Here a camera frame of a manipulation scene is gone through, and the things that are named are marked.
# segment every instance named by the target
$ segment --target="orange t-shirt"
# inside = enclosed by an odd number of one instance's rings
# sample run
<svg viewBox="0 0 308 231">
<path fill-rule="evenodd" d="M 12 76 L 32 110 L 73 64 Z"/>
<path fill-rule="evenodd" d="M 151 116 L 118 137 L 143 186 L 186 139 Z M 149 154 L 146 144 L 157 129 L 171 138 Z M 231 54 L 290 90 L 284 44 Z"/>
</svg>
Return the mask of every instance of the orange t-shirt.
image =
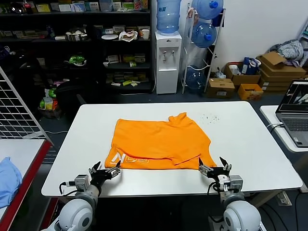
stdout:
<svg viewBox="0 0 308 231">
<path fill-rule="evenodd" d="M 105 167 L 114 167 L 121 160 L 122 168 L 198 169 L 198 158 L 215 167 L 210 143 L 186 113 L 170 116 L 168 122 L 119 119 Z"/>
</svg>

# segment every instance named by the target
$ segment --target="laptop keyboard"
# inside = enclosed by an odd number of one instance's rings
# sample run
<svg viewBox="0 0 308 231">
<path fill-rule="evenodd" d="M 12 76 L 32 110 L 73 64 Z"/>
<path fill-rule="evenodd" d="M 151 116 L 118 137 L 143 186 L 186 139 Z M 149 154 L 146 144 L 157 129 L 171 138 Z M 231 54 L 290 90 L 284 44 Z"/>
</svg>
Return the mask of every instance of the laptop keyboard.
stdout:
<svg viewBox="0 0 308 231">
<path fill-rule="evenodd" d="M 308 131 L 308 119 L 282 119 L 290 131 Z"/>
</svg>

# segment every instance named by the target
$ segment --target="laptop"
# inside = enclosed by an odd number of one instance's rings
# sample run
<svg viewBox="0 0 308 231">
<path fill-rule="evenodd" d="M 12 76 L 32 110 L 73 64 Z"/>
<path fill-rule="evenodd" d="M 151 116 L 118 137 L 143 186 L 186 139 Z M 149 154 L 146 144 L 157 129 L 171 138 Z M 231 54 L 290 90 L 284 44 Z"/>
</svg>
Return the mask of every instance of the laptop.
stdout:
<svg viewBox="0 0 308 231">
<path fill-rule="evenodd" d="M 308 80 L 293 80 L 276 116 L 297 147 L 308 147 Z"/>
</svg>

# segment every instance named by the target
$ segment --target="black wire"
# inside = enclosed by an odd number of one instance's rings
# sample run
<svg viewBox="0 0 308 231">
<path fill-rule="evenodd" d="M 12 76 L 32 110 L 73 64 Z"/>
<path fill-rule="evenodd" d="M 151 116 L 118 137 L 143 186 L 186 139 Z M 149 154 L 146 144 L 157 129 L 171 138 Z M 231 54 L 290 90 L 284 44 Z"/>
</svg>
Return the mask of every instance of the black wire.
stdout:
<svg viewBox="0 0 308 231">
<path fill-rule="evenodd" d="M 274 224 L 273 219 L 270 217 L 269 213 L 264 208 L 262 208 L 262 207 L 260 207 L 260 208 L 266 213 L 266 215 L 268 215 L 268 217 L 269 217 L 269 219 L 270 219 L 270 221 L 271 221 L 271 223 L 273 225 L 274 231 L 276 231 L 276 226 Z"/>
<path fill-rule="evenodd" d="M 209 195 L 209 192 L 210 192 L 210 189 L 211 189 L 211 187 L 213 186 L 213 189 L 215 190 L 215 188 L 214 188 L 214 186 L 215 186 L 215 184 L 217 184 L 217 182 L 212 182 L 212 183 L 210 183 L 210 185 L 208 186 L 208 189 L 207 189 L 207 196 Z M 210 214 L 210 212 L 208 212 L 208 216 L 211 218 L 211 220 L 213 221 L 213 222 L 215 222 L 215 223 L 221 223 L 222 221 L 223 221 L 223 217 L 222 218 L 220 218 L 219 220 L 215 220 L 213 217 L 212 217 L 212 215 Z"/>
<path fill-rule="evenodd" d="M 284 125 L 283 125 L 283 124 L 279 124 L 279 125 L 274 126 L 274 127 L 270 130 L 270 133 L 272 133 L 272 132 L 274 131 L 274 129 L 277 128 L 277 127 L 284 127 Z"/>
<path fill-rule="evenodd" d="M 72 193 L 77 193 L 77 192 L 81 192 L 81 190 L 74 190 L 74 191 L 71 191 L 71 192 L 69 192 L 68 194 L 64 194 L 64 195 L 62 195 L 62 196 L 68 196 L 68 195 L 70 195 L 70 194 L 72 194 Z"/>
<path fill-rule="evenodd" d="M 285 227 L 285 229 L 286 229 L 287 231 L 289 231 L 288 228 L 287 228 L 287 226 L 285 225 L 284 221 L 282 220 L 282 218 L 280 217 L 280 215 L 277 213 L 277 211 L 276 211 L 272 206 L 270 206 L 269 204 L 265 203 L 265 205 L 267 205 L 269 208 L 271 208 L 271 210 L 274 211 L 274 213 L 276 213 L 276 215 L 278 216 L 278 218 L 279 218 L 280 221 L 282 222 L 282 224 L 283 224 L 283 226 Z"/>
<path fill-rule="evenodd" d="M 302 193 L 298 193 L 298 195 L 296 196 L 295 198 L 295 218 L 296 218 L 296 230 L 298 231 L 298 217 L 297 217 L 297 199 L 298 199 L 298 196 L 302 194 Z"/>
<path fill-rule="evenodd" d="M 65 182 L 62 182 L 62 183 L 59 185 L 59 191 L 60 191 L 61 195 L 63 194 L 63 192 L 62 192 L 62 185 L 66 185 L 66 183 L 65 183 Z"/>
</svg>

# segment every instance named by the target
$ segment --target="brown box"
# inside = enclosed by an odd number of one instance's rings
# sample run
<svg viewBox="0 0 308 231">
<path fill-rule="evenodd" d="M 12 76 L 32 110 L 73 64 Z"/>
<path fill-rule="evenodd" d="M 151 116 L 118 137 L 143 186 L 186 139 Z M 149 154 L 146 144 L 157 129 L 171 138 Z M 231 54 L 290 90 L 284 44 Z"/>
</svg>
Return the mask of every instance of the brown box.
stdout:
<svg viewBox="0 0 308 231">
<path fill-rule="evenodd" d="M 272 69 L 282 69 L 284 67 L 285 58 L 276 52 L 270 52 L 262 55 L 263 63 Z"/>
<path fill-rule="evenodd" d="M 263 90 L 258 84 L 241 84 L 238 94 L 241 100 L 260 100 Z"/>
<path fill-rule="evenodd" d="M 234 94 L 234 84 L 228 78 L 210 78 L 206 95 L 208 98 L 230 98 Z"/>
<path fill-rule="evenodd" d="M 260 69 L 261 78 L 266 82 L 292 82 L 294 79 L 302 79 L 297 76 L 270 76 L 262 68 Z"/>
<path fill-rule="evenodd" d="M 260 74 L 258 75 L 233 75 L 229 68 L 230 65 L 237 65 L 239 69 L 241 69 L 243 63 L 227 63 L 225 67 L 224 74 L 227 76 L 227 78 L 232 80 L 235 86 L 239 86 L 242 83 L 257 84 L 259 82 Z"/>
<path fill-rule="evenodd" d="M 262 77 L 259 81 L 260 87 L 289 87 L 292 81 L 289 82 L 267 82 Z"/>
<path fill-rule="evenodd" d="M 288 90 L 289 86 L 288 87 L 267 87 L 267 86 L 264 86 L 264 87 L 261 87 L 261 89 L 263 91 L 284 91 L 284 90 Z"/>
<path fill-rule="evenodd" d="M 267 65 L 267 61 L 263 56 L 257 57 L 262 64 L 261 68 L 269 76 L 291 76 L 291 77 L 302 77 L 306 74 L 306 71 L 301 67 L 294 66 L 283 66 L 283 68 L 272 67 Z"/>
</svg>

